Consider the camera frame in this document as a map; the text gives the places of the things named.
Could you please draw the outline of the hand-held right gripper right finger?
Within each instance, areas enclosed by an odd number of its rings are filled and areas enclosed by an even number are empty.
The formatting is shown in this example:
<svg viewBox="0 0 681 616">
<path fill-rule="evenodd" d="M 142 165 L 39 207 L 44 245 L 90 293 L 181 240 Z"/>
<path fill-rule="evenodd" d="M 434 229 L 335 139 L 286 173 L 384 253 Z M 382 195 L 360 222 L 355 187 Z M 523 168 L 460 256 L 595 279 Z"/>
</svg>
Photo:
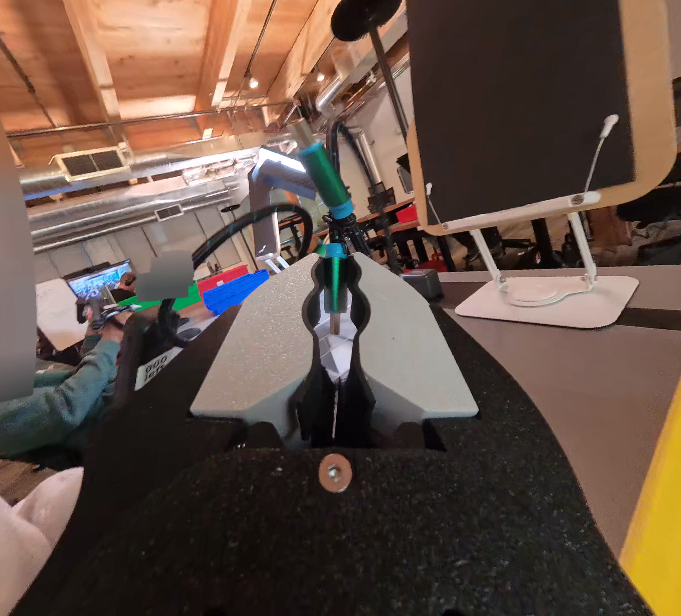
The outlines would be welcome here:
<svg viewBox="0 0 681 616">
<path fill-rule="evenodd" d="M 356 332 L 339 390 L 336 443 L 379 443 L 404 424 L 477 416 L 428 301 L 364 254 L 347 258 L 347 280 Z"/>
</svg>

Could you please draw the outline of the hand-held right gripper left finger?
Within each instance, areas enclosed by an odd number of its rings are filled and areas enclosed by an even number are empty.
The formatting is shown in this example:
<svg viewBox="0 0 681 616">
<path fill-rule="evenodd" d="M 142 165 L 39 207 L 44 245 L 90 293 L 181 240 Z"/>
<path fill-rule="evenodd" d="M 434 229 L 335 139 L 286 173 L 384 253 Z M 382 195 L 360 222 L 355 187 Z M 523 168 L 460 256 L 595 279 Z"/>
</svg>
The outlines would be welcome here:
<svg viewBox="0 0 681 616">
<path fill-rule="evenodd" d="M 321 363 L 323 258 L 309 255 L 240 306 L 190 407 L 192 416 L 269 423 L 282 441 L 330 441 L 334 389 Z"/>
</svg>

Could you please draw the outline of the green plastic bin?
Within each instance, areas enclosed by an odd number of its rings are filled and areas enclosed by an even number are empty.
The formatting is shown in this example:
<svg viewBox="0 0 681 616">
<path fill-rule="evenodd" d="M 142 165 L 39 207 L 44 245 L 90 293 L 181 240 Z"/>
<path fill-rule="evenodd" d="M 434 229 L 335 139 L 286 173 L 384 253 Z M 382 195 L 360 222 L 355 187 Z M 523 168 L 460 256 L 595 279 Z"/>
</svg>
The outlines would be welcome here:
<svg viewBox="0 0 681 616">
<path fill-rule="evenodd" d="M 174 301 L 173 308 L 177 312 L 195 305 L 196 303 L 202 302 L 201 295 L 199 293 L 198 282 L 194 281 L 193 284 L 188 288 L 188 295 L 183 298 L 177 298 Z M 147 310 L 153 307 L 161 305 L 161 300 L 150 300 L 150 301 L 140 301 L 137 296 L 129 297 L 121 301 L 123 305 L 139 305 L 140 310 Z"/>
</svg>

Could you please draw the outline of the blue storage bin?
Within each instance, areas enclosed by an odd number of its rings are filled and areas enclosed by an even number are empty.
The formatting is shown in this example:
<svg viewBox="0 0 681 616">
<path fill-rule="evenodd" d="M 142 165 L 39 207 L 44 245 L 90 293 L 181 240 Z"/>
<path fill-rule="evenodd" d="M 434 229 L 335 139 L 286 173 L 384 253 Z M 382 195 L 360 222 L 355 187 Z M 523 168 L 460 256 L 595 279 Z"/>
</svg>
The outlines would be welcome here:
<svg viewBox="0 0 681 616">
<path fill-rule="evenodd" d="M 221 315 L 232 306 L 241 305 L 260 285 L 267 282 L 269 272 L 256 270 L 237 280 L 208 291 L 202 299 L 204 306 L 213 314 Z"/>
</svg>

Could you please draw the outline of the laptop screen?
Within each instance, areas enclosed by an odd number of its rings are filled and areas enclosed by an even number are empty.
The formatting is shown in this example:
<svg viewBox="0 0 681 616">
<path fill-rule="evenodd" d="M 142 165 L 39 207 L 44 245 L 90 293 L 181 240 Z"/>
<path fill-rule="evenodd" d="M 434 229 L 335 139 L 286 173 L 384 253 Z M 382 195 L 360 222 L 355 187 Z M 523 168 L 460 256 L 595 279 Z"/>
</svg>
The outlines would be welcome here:
<svg viewBox="0 0 681 616">
<path fill-rule="evenodd" d="M 81 301 L 99 298 L 105 303 L 119 303 L 135 297 L 136 273 L 130 259 L 117 263 L 100 263 L 63 276 Z"/>
</svg>

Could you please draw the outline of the red plastic bin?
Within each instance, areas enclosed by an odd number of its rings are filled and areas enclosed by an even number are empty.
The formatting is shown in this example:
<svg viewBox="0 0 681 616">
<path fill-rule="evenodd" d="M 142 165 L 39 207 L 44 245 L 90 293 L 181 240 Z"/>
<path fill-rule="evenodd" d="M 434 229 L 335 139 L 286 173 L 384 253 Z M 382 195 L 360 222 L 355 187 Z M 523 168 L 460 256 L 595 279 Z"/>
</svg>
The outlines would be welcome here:
<svg viewBox="0 0 681 616">
<path fill-rule="evenodd" d="M 235 266 L 234 268 L 228 269 L 226 271 L 214 273 L 213 275 L 198 281 L 199 295 L 201 298 L 204 298 L 204 295 L 208 291 L 213 290 L 231 281 L 237 280 L 238 278 L 248 274 L 249 269 L 247 265 Z"/>
</svg>

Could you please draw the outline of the grey tilted panel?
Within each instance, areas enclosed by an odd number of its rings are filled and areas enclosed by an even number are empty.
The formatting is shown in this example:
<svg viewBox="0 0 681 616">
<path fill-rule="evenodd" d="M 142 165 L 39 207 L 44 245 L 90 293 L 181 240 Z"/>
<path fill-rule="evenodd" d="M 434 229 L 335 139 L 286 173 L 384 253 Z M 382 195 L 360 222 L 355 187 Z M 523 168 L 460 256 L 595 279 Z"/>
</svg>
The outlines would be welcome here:
<svg viewBox="0 0 681 616">
<path fill-rule="evenodd" d="M 277 205 L 277 195 L 272 197 L 277 187 L 273 181 L 278 180 L 278 163 L 265 159 L 259 161 L 248 175 L 250 212 L 261 214 L 269 206 Z M 281 242 L 278 230 L 277 212 L 266 217 L 259 217 L 251 226 L 253 232 L 253 253 L 259 263 L 279 256 Z"/>
</svg>

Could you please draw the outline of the ceiling air vent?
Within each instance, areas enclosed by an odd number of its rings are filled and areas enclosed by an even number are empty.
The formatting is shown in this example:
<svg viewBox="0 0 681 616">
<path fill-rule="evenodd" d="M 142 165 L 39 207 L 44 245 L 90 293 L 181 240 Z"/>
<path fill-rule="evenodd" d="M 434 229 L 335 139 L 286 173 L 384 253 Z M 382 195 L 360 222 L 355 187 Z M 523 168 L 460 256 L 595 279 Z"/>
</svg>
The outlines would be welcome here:
<svg viewBox="0 0 681 616">
<path fill-rule="evenodd" d="M 59 169 L 66 181 L 90 181 L 130 170 L 134 155 L 126 144 L 79 152 L 55 154 L 49 165 Z"/>
</svg>

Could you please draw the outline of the LED light panel on stand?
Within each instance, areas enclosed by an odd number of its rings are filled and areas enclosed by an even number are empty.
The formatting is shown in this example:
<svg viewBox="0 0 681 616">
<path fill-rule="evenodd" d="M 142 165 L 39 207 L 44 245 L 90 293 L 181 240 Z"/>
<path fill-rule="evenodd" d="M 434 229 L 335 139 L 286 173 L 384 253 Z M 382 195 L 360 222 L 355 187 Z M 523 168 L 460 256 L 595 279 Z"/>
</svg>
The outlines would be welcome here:
<svg viewBox="0 0 681 616">
<path fill-rule="evenodd" d="M 300 161 L 268 147 L 258 149 L 248 181 L 252 200 L 268 201 L 272 189 L 282 189 L 309 200 L 316 199 L 318 194 L 314 181 Z"/>
</svg>

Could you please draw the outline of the yellow plastic bin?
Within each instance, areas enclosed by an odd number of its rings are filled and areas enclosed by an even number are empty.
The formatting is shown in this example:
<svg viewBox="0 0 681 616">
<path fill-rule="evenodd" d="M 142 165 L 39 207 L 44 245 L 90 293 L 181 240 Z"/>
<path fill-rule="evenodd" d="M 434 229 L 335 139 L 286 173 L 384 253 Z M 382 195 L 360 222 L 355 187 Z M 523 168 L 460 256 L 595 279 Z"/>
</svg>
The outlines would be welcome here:
<svg viewBox="0 0 681 616">
<path fill-rule="evenodd" d="M 680 385 L 620 553 L 620 564 L 655 615 L 680 614 Z"/>
</svg>

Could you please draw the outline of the black board on white stand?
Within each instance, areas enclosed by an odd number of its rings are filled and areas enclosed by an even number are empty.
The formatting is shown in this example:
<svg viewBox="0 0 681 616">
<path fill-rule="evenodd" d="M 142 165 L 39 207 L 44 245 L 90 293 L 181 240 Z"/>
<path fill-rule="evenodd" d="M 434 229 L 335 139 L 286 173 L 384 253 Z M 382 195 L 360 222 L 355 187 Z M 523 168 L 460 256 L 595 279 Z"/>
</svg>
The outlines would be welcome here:
<svg viewBox="0 0 681 616">
<path fill-rule="evenodd" d="M 421 229 L 470 232 L 491 281 L 464 317 L 600 329 L 639 286 L 598 275 L 579 212 L 627 203 L 671 171 L 665 0 L 406 0 Z M 522 277 L 481 229 L 566 216 L 582 275 Z"/>
</svg>

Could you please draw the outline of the black round disc on pole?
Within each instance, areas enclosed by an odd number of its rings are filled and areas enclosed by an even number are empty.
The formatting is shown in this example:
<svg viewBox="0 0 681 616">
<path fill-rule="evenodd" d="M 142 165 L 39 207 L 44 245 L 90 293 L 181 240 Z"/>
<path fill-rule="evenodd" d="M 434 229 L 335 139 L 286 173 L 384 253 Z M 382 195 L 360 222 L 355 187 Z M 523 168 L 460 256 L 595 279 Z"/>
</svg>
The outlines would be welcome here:
<svg viewBox="0 0 681 616">
<path fill-rule="evenodd" d="M 396 15 L 401 3 L 402 0 L 341 0 L 332 14 L 330 28 L 333 36 L 342 42 L 355 42 L 365 35 L 370 37 L 398 126 L 406 141 L 406 115 L 379 36 L 379 28 Z"/>
</svg>

